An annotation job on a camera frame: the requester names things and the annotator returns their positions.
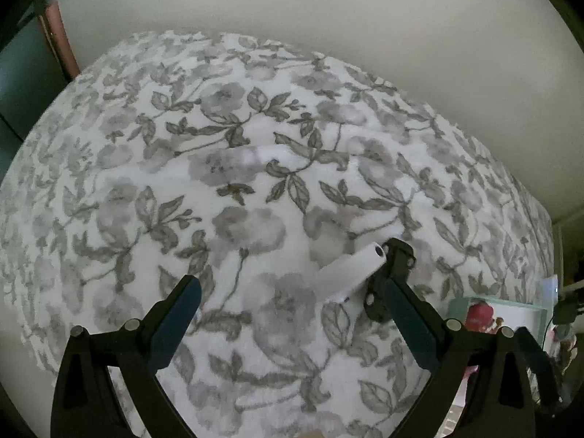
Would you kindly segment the mint green storage box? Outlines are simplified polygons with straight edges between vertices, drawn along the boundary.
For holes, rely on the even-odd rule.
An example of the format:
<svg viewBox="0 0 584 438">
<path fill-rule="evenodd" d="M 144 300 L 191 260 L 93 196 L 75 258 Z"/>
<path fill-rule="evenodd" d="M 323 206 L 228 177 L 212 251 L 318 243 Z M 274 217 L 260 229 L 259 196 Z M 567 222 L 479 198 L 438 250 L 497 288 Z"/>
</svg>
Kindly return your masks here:
<svg viewBox="0 0 584 438">
<path fill-rule="evenodd" d="M 548 312 L 543 307 L 532 304 L 503 301 L 496 299 L 496 297 L 456 297 L 449 304 L 447 317 L 458 319 L 464 325 L 469 307 L 478 301 L 486 301 L 487 304 L 494 307 L 495 314 L 504 318 L 503 326 L 513 330 L 524 326 L 539 344 L 545 341 Z"/>
</svg>

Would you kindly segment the red cartoon dog figure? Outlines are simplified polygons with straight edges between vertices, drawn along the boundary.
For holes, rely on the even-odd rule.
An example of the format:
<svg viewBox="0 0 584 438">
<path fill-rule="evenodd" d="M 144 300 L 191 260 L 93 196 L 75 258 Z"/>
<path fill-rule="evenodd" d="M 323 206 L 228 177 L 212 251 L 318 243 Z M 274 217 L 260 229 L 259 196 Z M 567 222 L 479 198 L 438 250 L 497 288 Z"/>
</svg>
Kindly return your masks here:
<svg viewBox="0 0 584 438">
<path fill-rule="evenodd" d="M 496 334 L 504 325 L 504 318 L 497 316 L 486 301 L 478 301 L 469 307 L 464 325 L 469 331 Z"/>
</svg>

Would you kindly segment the black plug adapter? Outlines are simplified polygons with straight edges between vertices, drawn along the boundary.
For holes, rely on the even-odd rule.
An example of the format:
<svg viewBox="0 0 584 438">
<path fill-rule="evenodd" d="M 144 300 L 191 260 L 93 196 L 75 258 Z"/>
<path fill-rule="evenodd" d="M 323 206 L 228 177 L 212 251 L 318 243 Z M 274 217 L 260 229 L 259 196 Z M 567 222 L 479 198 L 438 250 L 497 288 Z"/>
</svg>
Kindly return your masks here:
<svg viewBox="0 0 584 438">
<path fill-rule="evenodd" d="M 381 252 L 385 262 L 367 279 L 363 306 L 370 320 L 387 323 L 411 307 L 407 280 L 416 257 L 413 247 L 398 238 L 384 242 Z"/>
</svg>

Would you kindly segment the white round device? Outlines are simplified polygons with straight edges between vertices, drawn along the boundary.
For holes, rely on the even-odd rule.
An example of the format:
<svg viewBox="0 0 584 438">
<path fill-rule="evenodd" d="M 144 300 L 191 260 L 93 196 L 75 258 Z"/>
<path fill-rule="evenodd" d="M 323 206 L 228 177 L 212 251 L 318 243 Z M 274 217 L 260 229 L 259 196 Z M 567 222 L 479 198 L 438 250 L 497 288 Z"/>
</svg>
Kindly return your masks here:
<svg viewBox="0 0 584 438">
<path fill-rule="evenodd" d="M 359 290 L 387 261 L 384 248 L 371 242 L 354 254 L 344 255 L 318 271 L 312 282 L 320 303 L 342 303 Z"/>
</svg>

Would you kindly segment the grey floral fleece blanket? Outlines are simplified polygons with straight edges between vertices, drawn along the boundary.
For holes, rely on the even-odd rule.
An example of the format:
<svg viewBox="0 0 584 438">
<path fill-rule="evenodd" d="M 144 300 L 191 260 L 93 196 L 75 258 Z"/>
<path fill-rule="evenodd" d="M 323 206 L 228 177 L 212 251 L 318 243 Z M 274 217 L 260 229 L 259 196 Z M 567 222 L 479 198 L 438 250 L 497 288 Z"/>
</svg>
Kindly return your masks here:
<svg viewBox="0 0 584 438">
<path fill-rule="evenodd" d="M 438 311 L 532 304 L 552 221 L 476 138 L 389 82 L 238 34 L 148 32 L 87 67 L 1 185 L 1 284 L 36 365 L 186 274 L 203 301 L 158 377 L 202 437 L 382 437 L 426 376 L 393 323 L 320 304 L 326 265 L 391 237 Z"/>
</svg>

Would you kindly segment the brown wooden furniture edge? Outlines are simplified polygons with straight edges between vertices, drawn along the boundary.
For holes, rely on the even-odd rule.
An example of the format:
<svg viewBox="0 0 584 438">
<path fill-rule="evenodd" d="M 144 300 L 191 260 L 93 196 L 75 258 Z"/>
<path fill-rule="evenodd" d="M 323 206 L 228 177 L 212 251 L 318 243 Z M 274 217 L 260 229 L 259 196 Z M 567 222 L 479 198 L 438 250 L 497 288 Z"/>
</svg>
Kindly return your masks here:
<svg viewBox="0 0 584 438">
<path fill-rule="evenodd" d="M 80 68 L 68 40 L 57 1 L 53 1 L 43 8 L 41 21 L 51 50 L 57 56 L 57 61 L 64 69 L 64 73 L 71 80 L 75 79 L 80 74 Z"/>
</svg>

